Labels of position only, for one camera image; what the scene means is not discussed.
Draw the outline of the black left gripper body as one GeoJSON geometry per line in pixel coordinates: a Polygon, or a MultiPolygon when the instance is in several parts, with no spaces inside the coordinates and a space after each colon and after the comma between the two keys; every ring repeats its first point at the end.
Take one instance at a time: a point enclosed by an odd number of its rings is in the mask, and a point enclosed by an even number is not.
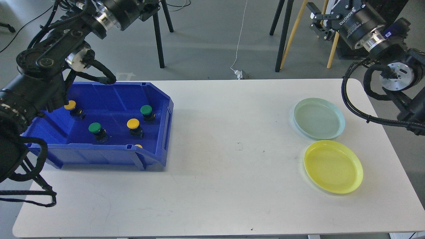
{"type": "Polygon", "coordinates": [[[160,0],[96,0],[96,20],[106,31],[126,30],[137,19],[146,21],[160,9],[160,0]]]}

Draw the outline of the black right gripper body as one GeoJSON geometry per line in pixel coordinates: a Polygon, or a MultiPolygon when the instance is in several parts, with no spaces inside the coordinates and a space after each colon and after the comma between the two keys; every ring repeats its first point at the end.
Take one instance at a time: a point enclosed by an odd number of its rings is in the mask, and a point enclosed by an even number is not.
{"type": "Polygon", "coordinates": [[[328,14],[313,2],[308,2],[307,8],[312,12],[310,29],[324,40],[338,33],[351,49],[366,50],[385,41],[381,32],[386,22],[366,0],[337,0],[328,14]]]}

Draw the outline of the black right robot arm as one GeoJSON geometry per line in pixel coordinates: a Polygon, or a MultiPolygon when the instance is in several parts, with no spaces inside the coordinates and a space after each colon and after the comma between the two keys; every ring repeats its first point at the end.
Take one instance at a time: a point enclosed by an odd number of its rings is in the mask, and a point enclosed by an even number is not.
{"type": "Polygon", "coordinates": [[[339,34],[352,50],[363,47],[368,52],[366,59],[352,63],[343,76],[341,93],[345,106],[367,122],[403,127],[415,135],[424,135],[424,89],[414,98],[404,94],[424,78],[424,52],[407,48],[404,42],[410,23],[400,18],[387,26],[366,0],[338,0],[330,14],[321,12],[312,2],[306,6],[312,12],[310,28],[315,33],[325,40],[339,34]],[[349,100],[347,82],[359,66],[366,67],[366,94],[379,101],[392,101],[399,110],[396,120],[368,115],[349,100]]]}

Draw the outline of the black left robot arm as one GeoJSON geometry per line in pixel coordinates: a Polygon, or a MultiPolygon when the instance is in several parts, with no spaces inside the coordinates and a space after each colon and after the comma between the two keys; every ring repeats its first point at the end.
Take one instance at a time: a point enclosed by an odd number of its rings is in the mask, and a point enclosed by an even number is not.
{"type": "Polygon", "coordinates": [[[121,31],[134,21],[157,18],[159,0],[66,0],[66,15],[52,22],[61,5],[56,0],[47,23],[27,49],[16,57],[19,74],[1,90],[1,181],[34,180],[41,191],[3,190],[1,200],[23,202],[12,196],[50,196],[42,207],[56,205],[56,192],[41,170],[47,159],[47,143],[22,134],[44,112],[53,112],[68,103],[67,93],[76,77],[112,85],[116,76],[95,59],[85,38],[94,33],[100,39],[116,26],[121,31]]]}

